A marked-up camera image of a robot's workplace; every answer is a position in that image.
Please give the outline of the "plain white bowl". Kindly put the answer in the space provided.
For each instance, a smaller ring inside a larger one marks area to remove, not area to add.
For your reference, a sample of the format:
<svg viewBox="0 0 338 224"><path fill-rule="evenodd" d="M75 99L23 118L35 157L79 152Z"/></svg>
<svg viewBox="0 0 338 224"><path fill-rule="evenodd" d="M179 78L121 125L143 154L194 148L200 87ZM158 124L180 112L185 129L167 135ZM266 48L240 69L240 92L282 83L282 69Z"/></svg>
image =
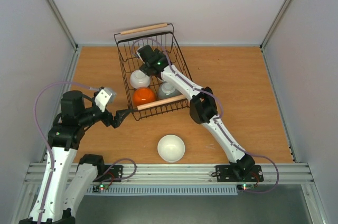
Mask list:
<svg viewBox="0 0 338 224"><path fill-rule="evenodd" d="M150 85L151 78L142 71L135 70L131 73L129 82L133 88L138 89L141 87L148 87Z"/></svg>

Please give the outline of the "orange bowl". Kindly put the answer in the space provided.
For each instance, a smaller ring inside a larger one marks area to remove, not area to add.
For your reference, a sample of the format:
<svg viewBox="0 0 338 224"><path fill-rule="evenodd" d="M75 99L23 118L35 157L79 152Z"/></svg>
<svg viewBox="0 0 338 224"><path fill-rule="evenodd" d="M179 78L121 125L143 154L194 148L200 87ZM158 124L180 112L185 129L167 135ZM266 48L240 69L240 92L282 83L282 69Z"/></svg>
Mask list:
<svg viewBox="0 0 338 224"><path fill-rule="evenodd" d="M152 89L148 87L138 88L133 94L133 104L135 106L148 104L150 102L155 102L156 100L157 96L155 92L153 92Z"/></svg>

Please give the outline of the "grey scale pattern bowl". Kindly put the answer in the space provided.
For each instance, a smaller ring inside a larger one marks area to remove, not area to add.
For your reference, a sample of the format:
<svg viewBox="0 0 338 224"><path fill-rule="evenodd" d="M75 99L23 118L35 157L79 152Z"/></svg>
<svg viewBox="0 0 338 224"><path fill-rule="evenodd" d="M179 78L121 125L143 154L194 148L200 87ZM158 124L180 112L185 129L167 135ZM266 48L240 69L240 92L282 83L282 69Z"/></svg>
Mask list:
<svg viewBox="0 0 338 224"><path fill-rule="evenodd" d="M170 83L164 82L159 86L158 99L163 100L181 95L181 93Z"/></svg>

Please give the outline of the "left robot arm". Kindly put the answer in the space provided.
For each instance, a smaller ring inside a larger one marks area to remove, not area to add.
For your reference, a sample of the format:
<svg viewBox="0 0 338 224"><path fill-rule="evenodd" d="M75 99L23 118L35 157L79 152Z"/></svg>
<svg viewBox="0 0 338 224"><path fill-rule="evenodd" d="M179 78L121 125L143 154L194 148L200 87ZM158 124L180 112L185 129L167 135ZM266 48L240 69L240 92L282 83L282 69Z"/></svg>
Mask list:
<svg viewBox="0 0 338 224"><path fill-rule="evenodd" d="M48 154L39 195L26 219L20 223L75 223L78 207L87 188L108 172L101 155L86 154L78 164L72 181L68 180L73 160L85 132L95 123L117 128L130 114L129 109L112 115L107 105L116 93L101 87L90 98L78 90L65 92L61 111L48 132Z"/></svg>

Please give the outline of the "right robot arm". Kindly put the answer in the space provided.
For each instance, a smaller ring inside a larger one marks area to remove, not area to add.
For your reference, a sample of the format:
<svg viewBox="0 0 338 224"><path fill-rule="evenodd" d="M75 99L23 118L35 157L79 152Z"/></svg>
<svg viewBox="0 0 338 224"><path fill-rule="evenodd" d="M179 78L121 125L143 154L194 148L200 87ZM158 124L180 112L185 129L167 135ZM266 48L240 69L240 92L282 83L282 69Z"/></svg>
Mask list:
<svg viewBox="0 0 338 224"><path fill-rule="evenodd" d="M236 180L242 181L250 176L255 161L226 128L221 119L223 113L217 110L218 100L211 88L202 88L181 73L168 58L166 51L153 50L150 45L145 45L137 49L136 56L143 62L140 70L144 74L170 83L190 102L190 117L206 128L219 143Z"/></svg>

